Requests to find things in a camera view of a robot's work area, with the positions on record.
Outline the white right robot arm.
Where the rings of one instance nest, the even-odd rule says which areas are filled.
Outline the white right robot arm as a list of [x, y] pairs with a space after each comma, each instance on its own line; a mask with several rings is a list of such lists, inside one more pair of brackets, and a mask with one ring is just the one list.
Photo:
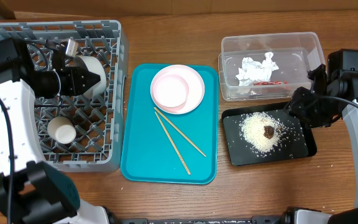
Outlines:
[[330, 215], [309, 208], [290, 208], [281, 223], [358, 223], [358, 71], [335, 69], [330, 75], [325, 65], [307, 73], [309, 89], [297, 88], [286, 105], [289, 114], [308, 128], [328, 127], [343, 119], [351, 140], [356, 172], [354, 208]]

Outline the wooden chopstick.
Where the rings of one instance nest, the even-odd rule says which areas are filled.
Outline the wooden chopstick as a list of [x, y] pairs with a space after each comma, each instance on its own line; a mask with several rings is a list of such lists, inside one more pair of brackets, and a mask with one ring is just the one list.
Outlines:
[[172, 147], [174, 148], [174, 150], [175, 150], [175, 152], [176, 152], [176, 154], [177, 154], [179, 160], [181, 161], [181, 163], [182, 163], [184, 169], [186, 170], [186, 173], [187, 173], [188, 175], [191, 175], [191, 172], [190, 172], [190, 170], [189, 170], [189, 168], [188, 168], [186, 162], [183, 160], [183, 158], [182, 158], [182, 156], [181, 156], [179, 150], [177, 149], [175, 143], [173, 142], [173, 140], [172, 140], [172, 138], [171, 138], [169, 132], [167, 131], [165, 125], [163, 124], [163, 122], [162, 122], [160, 116], [158, 115], [158, 113], [157, 113], [156, 111], [155, 111], [154, 113], [155, 113], [155, 115], [156, 115], [156, 117], [157, 117], [157, 119], [158, 119], [158, 121], [159, 121], [159, 123], [160, 123], [160, 125], [161, 125], [161, 127], [162, 127], [162, 129], [163, 129], [163, 131], [164, 131], [164, 133], [166, 134], [168, 140], [170, 141], [170, 144], [171, 144]]
[[170, 126], [172, 126], [182, 137], [184, 137], [203, 157], [206, 157], [206, 154], [186, 135], [184, 134], [180, 129], [177, 128], [177, 126], [171, 122], [157, 107], [154, 107], [154, 110], [165, 120], [168, 122]]

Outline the grey shallow bowl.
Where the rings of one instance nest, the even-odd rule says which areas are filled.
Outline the grey shallow bowl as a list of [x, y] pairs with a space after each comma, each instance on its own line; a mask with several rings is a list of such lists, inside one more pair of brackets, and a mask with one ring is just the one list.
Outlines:
[[76, 67], [83, 68], [92, 75], [97, 75], [99, 77], [99, 82], [85, 91], [83, 94], [85, 97], [91, 99], [96, 95], [104, 93], [107, 88], [107, 78], [104, 68], [97, 58], [92, 56], [76, 56], [74, 64]]

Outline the brown food scrap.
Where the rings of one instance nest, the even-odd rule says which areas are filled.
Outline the brown food scrap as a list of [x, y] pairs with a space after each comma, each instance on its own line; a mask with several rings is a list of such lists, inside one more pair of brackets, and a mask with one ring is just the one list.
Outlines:
[[267, 139], [272, 139], [274, 137], [275, 129], [272, 126], [264, 126], [264, 136]]

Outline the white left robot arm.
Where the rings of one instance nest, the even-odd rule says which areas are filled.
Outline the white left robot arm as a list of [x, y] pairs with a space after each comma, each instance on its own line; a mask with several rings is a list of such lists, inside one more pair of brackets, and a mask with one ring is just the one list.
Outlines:
[[80, 199], [73, 181], [46, 162], [34, 114], [38, 97], [103, 92], [104, 67], [77, 56], [71, 41], [45, 45], [51, 70], [35, 69], [27, 41], [0, 41], [0, 212], [8, 223], [114, 223], [107, 208]]

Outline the white paper cup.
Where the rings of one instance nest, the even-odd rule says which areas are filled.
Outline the white paper cup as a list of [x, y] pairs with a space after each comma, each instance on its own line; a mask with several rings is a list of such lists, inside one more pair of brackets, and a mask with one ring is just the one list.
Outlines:
[[62, 144], [71, 143], [76, 138], [76, 130], [72, 122], [63, 116], [53, 118], [47, 126], [49, 136]]

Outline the white napkin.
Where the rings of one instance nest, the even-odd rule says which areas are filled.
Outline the white napkin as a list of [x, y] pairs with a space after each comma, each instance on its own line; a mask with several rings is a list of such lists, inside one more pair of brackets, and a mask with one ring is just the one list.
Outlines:
[[272, 60], [273, 52], [266, 52], [262, 62], [255, 61], [251, 57], [242, 59], [241, 67], [238, 68], [236, 78], [239, 86], [249, 86], [259, 82], [269, 82], [272, 72], [279, 69], [278, 65]]

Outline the red snack wrapper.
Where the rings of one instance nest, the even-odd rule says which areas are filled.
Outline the red snack wrapper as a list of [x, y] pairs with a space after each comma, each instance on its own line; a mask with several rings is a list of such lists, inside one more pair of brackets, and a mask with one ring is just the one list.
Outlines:
[[263, 86], [263, 85], [286, 85], [288, 84], [287, 82], [279, 82], [279, 81], [269, 81], [269, 82], [256, 82], [253, 83], [253, 86]]

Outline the pile of rice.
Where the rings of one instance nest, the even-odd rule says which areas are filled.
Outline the pile of rice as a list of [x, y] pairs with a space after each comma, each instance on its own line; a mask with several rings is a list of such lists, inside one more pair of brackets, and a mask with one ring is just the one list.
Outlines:
[[[264, 126], [274, 127], [275, 133], [272, 139], [264, 136]], [[278, 147], [288, 130], [278, 119], [265, 112], [246, 114], [239, 127], [241, 139], [248, 142], [253, 151], [261, 154], [270, 153]]]

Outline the pink bowl with rice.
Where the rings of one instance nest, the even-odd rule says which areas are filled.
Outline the pink bowl with rice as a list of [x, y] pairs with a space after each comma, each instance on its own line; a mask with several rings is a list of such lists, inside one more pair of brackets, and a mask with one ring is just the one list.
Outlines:
[[162, 75], [152, 80], [150, 91], [156, 105], [178, 108], [188, 99], [189, 86], [179, 75]]

